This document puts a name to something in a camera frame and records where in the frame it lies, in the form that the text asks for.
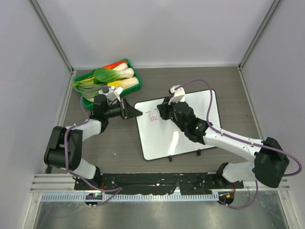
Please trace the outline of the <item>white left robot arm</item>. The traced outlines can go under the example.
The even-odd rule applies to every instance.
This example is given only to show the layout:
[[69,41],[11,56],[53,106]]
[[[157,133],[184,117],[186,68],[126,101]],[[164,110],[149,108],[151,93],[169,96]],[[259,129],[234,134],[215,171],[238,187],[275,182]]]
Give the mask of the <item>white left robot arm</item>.
[[44,163],[66,170],[76,178],[76,182],[86,185],[90,190],[101,189],[100,169],[82,158],[83,141],[103,133],[109,124],[109,118],[119,116],[126,120],[141,115],[142,112],[132,107],[126,99],[115,99],[112,102],[100,94],[94,98],[89,119],[79,125],[53,128],[45,151]]

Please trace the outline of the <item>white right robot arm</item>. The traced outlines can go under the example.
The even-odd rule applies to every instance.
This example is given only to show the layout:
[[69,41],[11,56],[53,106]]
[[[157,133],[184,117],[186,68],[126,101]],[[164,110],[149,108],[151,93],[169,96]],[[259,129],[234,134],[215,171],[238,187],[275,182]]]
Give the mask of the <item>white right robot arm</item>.
[[215,146],[246,159],[243,163],[222,163],[215,174],[218,187],[227,188],[237,181],[259,181],[271,188],[279,186],[289,159],[280,153],[282,149],[275,139],[268,137],[263,141],[226,132],[196,117],[187,102],[171,103],[168,97],[157,109],[161,119],[171,120],[190,141]]

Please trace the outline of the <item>white whiteboard black frame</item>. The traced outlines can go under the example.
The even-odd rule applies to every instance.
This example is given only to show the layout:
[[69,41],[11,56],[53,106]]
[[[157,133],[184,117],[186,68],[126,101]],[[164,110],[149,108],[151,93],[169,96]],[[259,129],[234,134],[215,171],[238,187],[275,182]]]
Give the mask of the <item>white whiteboard black frame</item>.
[[[185,95],[185,101],[197,118],[206,120],[210,103],[210,95],[213,95],[212,106],[209,112],[209,121],[221,126],[219,108],[215,90],[202,90]],[[174,112],[170,106],[169,119],[163,120],[157,108],[162,104],[163,98],[138,102],[134,108],[142,112],[136,117],[143,158],[147,161],[164,157],[171,157],[197,150],[206,150],[213,146],[195,143],[191,141],[180,128],[186,128],[187,133],[197,131],[199,125],[194,121],[189,125],[186,115]]]

